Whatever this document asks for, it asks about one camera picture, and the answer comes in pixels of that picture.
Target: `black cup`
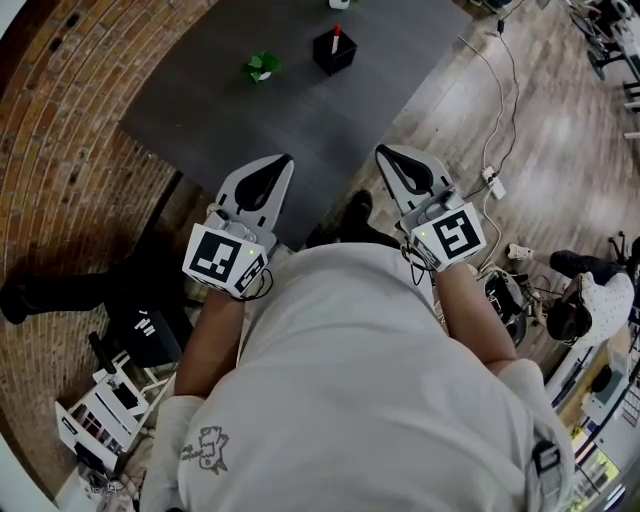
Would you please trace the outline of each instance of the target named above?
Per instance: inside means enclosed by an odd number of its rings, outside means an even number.
[[[313,40],[313,60],[329,76],[350,66],[358,49],[358,45],[342,32],[338,39],[338,51],[331,54],[333,34],[334,31],[330,30]]]

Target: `black pants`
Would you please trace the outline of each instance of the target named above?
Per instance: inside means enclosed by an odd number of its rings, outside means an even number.
[[[382,233],[377,229],[373,229],[368,224],[365,224],[363,227],[357,230],[351,230],[347,233],[341,233],[340,242],[378,244],[386,245],[387,247],[392,247],[393,249],[400,249],[400,242],[398,242],[395,238],[386,235],[385,233]]]
[[[573,279],[578,274],[591,272],[596,284],[604,286],[609,280],[619,273],[627,273],[620,264],[601,260],[593,256],[582,256],[573,251],[556,251],[550,258],[551,268],[562,275]]]

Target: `white robot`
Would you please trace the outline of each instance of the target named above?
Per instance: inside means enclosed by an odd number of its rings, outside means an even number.
[[[430,269],[444,270],[486,246],[475,208],[464,202],[437,158],[382,144],[376,162],[400,208],[400,227]]]
[[[183,272],[236,299],[255,298],[251,284],[277,243],[272,230],[293,169],[293,158],[285,154],[231,173],[209,206],[207,220],[193,227]]]

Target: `person's leg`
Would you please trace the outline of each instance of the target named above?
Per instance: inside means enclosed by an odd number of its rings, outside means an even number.
[[[615,274],[624,272],[624,267],[617,263],[601,260],[593,256],[583,256],[566,250],[545,254],[540,251],[534,251],[529,247],[509,244],[509,253],[507,256],[512,260],[534,260],[552,268],[569,279],[573,279],[578,274],[591,272],[596,284],[601,286],[605,285]]]
[[[368,221],[373,209],[373,199],[366,190],[357,192],[347,205],[338,234],[345,243],[369,243],[400,249],[400,242],[371,226]]]

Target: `power strip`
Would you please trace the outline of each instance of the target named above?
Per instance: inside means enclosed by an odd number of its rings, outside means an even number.
[[[500,178],[498,178],[495,171],[493,170],[493,167],[488,166],[486,169],[484,169],[481,172],[481,174],[482,174],[482,179],[487,184],[487,186],[491,189],[491,193],[493,194],[493,197],[500,200],[507,195],[507,191],[505,190],[504,185],[500,181]]]

